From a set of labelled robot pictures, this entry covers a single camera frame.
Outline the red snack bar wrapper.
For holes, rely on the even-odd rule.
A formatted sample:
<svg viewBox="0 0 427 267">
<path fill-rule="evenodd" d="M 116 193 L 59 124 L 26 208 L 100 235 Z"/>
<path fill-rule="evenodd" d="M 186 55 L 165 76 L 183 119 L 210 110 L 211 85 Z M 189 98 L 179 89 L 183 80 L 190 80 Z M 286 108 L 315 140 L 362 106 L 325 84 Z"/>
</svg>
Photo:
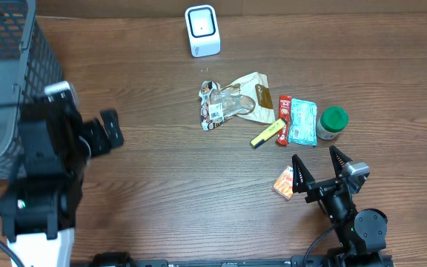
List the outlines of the red snack bar wrapper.
<svg viewBox="0 0 427 267">
<path fill-rule="evenodd" d="M 277 143 L 286 146 L 288 144 L 288 130 L 291 121 L 291 96 L 279 96 L 279 118 L 285 123 L 282 130 L 278 133 Z"/>
</svg>

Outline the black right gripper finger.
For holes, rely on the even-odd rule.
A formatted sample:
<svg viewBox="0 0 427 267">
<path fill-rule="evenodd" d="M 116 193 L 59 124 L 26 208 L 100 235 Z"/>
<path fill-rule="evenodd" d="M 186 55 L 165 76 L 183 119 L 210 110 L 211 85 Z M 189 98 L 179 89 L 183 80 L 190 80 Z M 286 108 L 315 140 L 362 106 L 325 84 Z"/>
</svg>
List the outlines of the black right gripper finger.
<svg viewBox="0 0 427 267">
<path fill-rule="evenodd" d="M 302 160 L 297 154 L 292 156 L 293 164 L 293 185 L 294 193 L 303 193 L 310 189 L 316 182 L 309 170 L 305 167 Z"/>
<path fill-rule="evenodd" d="M 329 147 L 329 152 L 331 155 L 331 160 L 334 167 L 334 172 L 336 175 L 336 178 L 340 176 L 342 173 L 342 170 L 345 167 L 345 164 L 348 162 L 351 162 L 352 159 L 347 157 L 339 148 L 337 148 L 335 145 L 331 145 Z"/>
</svg>

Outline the orange Kleenex tissue pack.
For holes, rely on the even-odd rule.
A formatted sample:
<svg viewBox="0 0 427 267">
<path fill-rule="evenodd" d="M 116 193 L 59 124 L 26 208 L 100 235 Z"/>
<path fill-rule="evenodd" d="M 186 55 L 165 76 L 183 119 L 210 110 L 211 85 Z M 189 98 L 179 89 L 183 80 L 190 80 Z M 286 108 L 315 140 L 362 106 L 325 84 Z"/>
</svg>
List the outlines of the orange Kleenex tissue pack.
<svg viewBox="0 0 427 267">
<path fill-rule="evenodd" d="M 294 169 L 291 166 L 287 166 L 273 184 L 272 189 L 286 200 L 289 200 L 294 194 L 293 184 Z"/>
</svg>

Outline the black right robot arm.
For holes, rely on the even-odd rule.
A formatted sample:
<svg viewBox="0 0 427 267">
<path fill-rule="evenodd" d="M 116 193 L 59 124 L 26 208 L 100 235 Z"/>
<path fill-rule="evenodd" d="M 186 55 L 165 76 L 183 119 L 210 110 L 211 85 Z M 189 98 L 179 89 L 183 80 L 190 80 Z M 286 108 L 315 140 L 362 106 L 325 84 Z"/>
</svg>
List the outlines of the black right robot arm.
<svg viewBox="0 0 427 267">
<path fill-rule="evenodd" d="M 370 168 L 354 161 L 339 148 L 329 147 L 335 177 L 317 182 L 298 155 L 292 156 L 293 192 L 305 193 L 307 203 L 316 202 L 328 217 L 331 227 L 310 244 L 304 255 L 291 258 L 292 266 L 393 266 L 391 256 L 382 255 L 386 248 L 387 216 L 376 208 L 358 211 L 353 196 L 358 194 Z M 312 256 L 320 240 L 335 232 L 340 246 L 327 254 Z"/>
</svg>

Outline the yellow black marker pen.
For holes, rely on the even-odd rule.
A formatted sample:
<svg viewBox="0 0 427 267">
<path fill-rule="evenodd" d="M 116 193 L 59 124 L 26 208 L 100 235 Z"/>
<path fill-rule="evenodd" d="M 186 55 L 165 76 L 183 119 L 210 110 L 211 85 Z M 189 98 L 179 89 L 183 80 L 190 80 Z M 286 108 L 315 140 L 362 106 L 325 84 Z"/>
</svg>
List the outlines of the yellow black marker pen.
<svg viewBox="0 0 427 267">
<path fill-rule="evenodd" d="M 275 134 L 279 133 L 286 126 L 285 119 L 278 119 L 273 124 L 268 126 L 262 133 L 250 141 L 250 145 L 256 149 L 267 142 Z"/>
</svg>

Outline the green lid glass jar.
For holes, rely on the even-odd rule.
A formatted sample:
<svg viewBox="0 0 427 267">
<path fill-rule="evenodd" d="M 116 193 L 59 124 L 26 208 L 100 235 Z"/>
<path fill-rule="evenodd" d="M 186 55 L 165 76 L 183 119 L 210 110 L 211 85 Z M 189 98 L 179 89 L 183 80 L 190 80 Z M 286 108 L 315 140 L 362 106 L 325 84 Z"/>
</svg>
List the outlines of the green lid glass jar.
<svg viewBox="0 0 427 267">
<path fill-rule="evenodd" d="M 348 121 L 348 114 L 343 108 L 329 107 L 317 121 L 317 136 L 324 140 L 335 139 L 346 128 Z"/>
</svg>

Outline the brown cookie snack bag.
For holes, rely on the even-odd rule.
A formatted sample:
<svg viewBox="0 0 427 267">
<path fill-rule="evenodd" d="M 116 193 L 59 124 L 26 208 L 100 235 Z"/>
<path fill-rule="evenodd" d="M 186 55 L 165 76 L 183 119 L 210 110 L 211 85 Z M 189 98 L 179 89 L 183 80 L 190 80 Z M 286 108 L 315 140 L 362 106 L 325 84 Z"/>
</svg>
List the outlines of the brown cookie snack bag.
<svg viewBox="0 0 427 267">
<path fill-rule="evenodd" d="M 263 73 L 250 73 L 224 87 L 218 82 L 205 81 L 199 98 L 204 131 L 218 128 L 235 116 L 263 124 L 276 120 L 268 78 Z"/>
</svg>

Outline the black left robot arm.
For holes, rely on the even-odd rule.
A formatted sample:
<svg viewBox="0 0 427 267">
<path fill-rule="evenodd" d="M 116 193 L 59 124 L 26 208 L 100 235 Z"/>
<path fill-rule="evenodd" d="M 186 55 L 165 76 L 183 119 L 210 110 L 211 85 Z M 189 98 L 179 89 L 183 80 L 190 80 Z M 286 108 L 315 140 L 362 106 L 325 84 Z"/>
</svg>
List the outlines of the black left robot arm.
<svg viewBox="0 0 427 267">
<path fill-rule="evenodd" d="M 69 266 L 76 210 L 89 161 L 123 146 L 118 113 L 85 121 L 69 93 L 39 96 L 22 105 L 18 133 L 23 152 L 0 197 L 3 249 L 13 266 Z"/>
</svg>

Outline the teal wet wipes pack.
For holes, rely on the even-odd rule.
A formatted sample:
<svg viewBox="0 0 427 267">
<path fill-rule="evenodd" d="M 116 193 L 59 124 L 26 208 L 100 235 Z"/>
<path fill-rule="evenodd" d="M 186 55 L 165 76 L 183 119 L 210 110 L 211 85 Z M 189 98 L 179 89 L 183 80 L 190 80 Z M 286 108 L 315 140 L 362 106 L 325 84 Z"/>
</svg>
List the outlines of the teal wet wipes pack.
<svg viewBox="0 0 427 267">
<path fill-rule="evenodd" d="M 288 142 L 298 145 L 317 145 L 317 106 L 301 99 L 291 100 L 291 123 Z"/>
</svg>

